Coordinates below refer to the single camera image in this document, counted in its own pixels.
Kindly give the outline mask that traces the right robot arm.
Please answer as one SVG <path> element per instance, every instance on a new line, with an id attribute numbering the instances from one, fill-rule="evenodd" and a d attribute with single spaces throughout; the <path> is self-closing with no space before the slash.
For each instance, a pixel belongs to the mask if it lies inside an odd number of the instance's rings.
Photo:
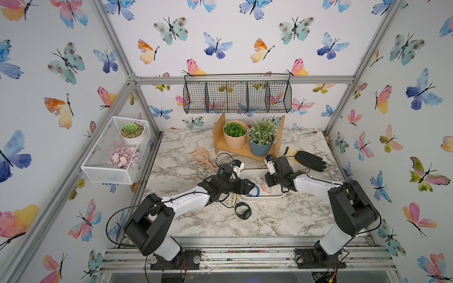
<path id="1" fill-rule="evenodd" d="M 284 156 L 265 158 L 269 173 L 265 175 L 267 185 L 279 185 L 282 189 L 308 193 L 328 200 L 335 224 L 314 246 L 317 256 L 337 255 L 362 230 L 381 220 L 361 185 L 355 180 L 342 183 L 315 178 L 308 173 L 295 172 Z"/>

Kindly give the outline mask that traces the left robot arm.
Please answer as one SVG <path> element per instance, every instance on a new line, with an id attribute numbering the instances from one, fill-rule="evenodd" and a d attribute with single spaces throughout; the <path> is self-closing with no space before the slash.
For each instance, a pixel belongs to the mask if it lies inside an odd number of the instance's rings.
<path id="1" fill-rule="evenodd" d="M 222 165 L 216 174 L 205 178 L 187 192 L 160 198 L 152 193 L 126 220 L 122 231 L 143 256 L 155 255 L 172 262 L 182 258 L 182 247 L 168 235 L 172 221 L 192 210 L 220 201 L 221 195 L 247 195 L 256 184 L 238 176 L 239 168 Z"/>

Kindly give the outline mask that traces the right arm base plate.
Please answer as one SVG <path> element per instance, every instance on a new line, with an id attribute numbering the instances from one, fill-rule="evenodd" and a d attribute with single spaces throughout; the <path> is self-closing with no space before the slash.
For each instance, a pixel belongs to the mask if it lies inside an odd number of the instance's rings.
<path id="1" fill-rule="evenodd" d="M 341 252 L 329 255 L 319 241 L 313 247 L 296 249 L 294 253 L 298 269 L 346 268 L 346 264 L 339 259 Z"/>

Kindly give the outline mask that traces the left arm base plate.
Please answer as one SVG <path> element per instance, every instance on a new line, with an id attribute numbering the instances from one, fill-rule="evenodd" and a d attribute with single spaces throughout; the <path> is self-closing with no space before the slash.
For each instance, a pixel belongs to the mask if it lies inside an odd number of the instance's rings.
<path id="1" fill-rule="evenodd" d="M 150 270 L 199 270 L 201 262 L 200 250 L 185 250 L 180 251 L 176 257 L 170 261 L 164 259 L 159 255 L 153 255 L 150 263 Z"/>

